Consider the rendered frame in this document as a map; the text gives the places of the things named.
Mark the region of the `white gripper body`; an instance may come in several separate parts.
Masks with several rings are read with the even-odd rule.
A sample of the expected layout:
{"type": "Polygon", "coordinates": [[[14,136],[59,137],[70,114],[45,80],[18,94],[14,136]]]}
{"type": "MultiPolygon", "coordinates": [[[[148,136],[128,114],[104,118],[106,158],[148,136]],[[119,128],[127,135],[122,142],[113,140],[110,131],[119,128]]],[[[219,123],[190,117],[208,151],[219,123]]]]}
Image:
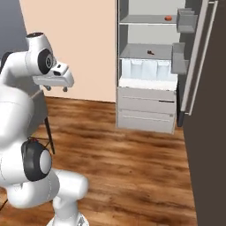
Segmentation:
{"type": "Polygon", "coordinates": [[[50,86],[50,87],[72,87],[74,78],[70,70],[67,70],[61,75],[55,75],[54,71],[50,71],[46,75],[33,76],[36,85],[50,86]]]}

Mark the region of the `grey fridge shelf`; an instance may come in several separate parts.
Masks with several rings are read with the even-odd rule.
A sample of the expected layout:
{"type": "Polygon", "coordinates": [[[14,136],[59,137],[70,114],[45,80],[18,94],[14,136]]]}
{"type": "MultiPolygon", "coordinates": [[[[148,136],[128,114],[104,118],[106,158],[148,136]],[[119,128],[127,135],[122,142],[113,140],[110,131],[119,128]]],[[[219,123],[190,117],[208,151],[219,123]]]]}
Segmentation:
{"type": "Polygon", "coordinates": [[[119,20],[120,25],[168,25],[176,23],[176,15],[127,15],[119,20]],[[172,20],[166,21],[166,16],[171,16],[172,20]]]}
{"type": "Polygon", "coordinates": [[[135,59],[158,59],[170,60],[172,46],[167,44],[138,44],[129,43],[120,53],[121,58],[135,58],[135,59]],[[154,55],[149,55],[148,50],[154,52],[154,55]]]}

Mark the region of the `grey fridge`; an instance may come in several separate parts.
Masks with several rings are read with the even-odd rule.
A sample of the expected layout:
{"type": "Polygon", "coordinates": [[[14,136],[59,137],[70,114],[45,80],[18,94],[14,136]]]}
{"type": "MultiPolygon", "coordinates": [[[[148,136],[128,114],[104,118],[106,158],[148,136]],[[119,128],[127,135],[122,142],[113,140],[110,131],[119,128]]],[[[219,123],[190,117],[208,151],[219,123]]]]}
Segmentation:
{"type": "Polygon", "coordinates": [[[167,44],[179,42],[177,23],[168,25],[120,25],[119,20],[127,15],[176,15],[177,10],[185,5],[185,0],[117,0],[117,89],[121,60],[120,53],[129,43],[167,44]]]}

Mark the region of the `grey fridge door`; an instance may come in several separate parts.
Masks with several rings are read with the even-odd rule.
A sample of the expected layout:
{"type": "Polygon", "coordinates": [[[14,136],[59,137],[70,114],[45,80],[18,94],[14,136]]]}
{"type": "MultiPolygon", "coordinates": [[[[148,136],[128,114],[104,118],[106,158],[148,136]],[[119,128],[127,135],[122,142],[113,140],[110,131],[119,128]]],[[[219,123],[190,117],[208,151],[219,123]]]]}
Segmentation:
{"type": "Polygon", "coordinates": [[[195,82],[200,67],[201,54],[204,47],[208,22],[211,17],[212,4],[214,0],[185,0],[183,8],[191,8],[198,16],[195,31],[189,34],[180,33],[179,42],[185,44],[185,60],[189,61],[187,73],[178,74],[177,83],[177,126],[182,127],[185,115],[188,115],[195,82]]]}

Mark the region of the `grey stool with black legs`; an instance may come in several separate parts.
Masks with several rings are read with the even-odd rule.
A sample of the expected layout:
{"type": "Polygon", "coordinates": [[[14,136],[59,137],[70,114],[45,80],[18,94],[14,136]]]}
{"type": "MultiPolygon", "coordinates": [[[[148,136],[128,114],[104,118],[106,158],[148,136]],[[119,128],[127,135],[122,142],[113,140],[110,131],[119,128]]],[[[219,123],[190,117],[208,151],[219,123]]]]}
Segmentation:
{"type": "Polygon", "coordinates": [[[39,125],[44,123],[46,126],[47,134],[49,136],[49,143],[52,149],[52,152],[55,153],[54,143],[51,135],[51,130],[49,126],[49,118],[48,118],[48,108],[47,103],[45,101],[45,95],[42,90],[39,90],[36,94],[32,96],[32,100],[34,102],[34,115],[31,120],[30,125],[27,129],[27,136],[31,137],[39,125]]]}

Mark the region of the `grey freezer drawer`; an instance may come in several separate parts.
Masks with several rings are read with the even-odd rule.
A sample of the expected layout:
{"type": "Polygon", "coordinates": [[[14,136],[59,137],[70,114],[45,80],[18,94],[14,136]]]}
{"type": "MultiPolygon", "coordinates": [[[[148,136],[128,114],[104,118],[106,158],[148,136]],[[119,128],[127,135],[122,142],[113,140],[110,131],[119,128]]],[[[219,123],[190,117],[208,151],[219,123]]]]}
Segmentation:
{"type": "Polygon", "coordinates": [[[117,125],[126,129],[173,133],[175,115],[122,109],[117,112],[117,125]]]}
{"type": "Polygon", "coordinates": [[[176,92],[154,89],[119,87],[117,106],[120,109],[174,114],[176,112],[176,92]]]}

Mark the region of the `white crisper drawer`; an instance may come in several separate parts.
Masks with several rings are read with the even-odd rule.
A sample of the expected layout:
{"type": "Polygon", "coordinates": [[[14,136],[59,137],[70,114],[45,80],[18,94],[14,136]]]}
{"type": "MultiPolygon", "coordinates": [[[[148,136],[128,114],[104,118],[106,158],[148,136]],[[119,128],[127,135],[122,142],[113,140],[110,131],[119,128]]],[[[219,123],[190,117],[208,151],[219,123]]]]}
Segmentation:
{"type": "Polygon", "coordinates": [[[177,75],[170,60],[122,59],[120,87],[175,91],[177,75]]]}

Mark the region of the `large grey door bin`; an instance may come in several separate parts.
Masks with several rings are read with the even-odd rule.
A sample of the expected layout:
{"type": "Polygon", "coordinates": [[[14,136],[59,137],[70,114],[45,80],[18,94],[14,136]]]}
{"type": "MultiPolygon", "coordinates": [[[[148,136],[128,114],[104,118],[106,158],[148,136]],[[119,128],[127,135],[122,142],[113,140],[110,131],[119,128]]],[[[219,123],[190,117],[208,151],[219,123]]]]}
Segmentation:
{"type": "Polygon", "coordinates": [[[185,75],[189,61],[185,60],[185,44],[183,42],[176,42],[172,44],[171,51],[171,72],[174,74],[185,75]]]}

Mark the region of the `small grey door bin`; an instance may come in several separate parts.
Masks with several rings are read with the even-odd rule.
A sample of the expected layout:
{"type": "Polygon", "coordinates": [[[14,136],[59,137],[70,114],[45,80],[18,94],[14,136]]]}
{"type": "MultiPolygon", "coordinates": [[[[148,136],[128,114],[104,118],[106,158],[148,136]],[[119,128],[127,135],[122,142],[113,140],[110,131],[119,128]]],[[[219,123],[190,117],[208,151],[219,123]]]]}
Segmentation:
{"type": "Polygon", "coordinates": [[[177,31],[182,34],[189,34],[195,31],[198,16],[191,8],[177,10],[177,31]]]}

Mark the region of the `dark brown tall cabinet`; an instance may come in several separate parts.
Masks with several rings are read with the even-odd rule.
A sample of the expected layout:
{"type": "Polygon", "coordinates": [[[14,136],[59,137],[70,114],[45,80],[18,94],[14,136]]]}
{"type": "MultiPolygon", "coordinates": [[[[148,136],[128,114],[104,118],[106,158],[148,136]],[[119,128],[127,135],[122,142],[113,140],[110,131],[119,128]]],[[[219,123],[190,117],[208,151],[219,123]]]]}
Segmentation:
{"type": "Polygon", "coordinates": [[[226,226],[226,0],[218,0],[192,114],[184,120],[198,226],[226,226]]]}

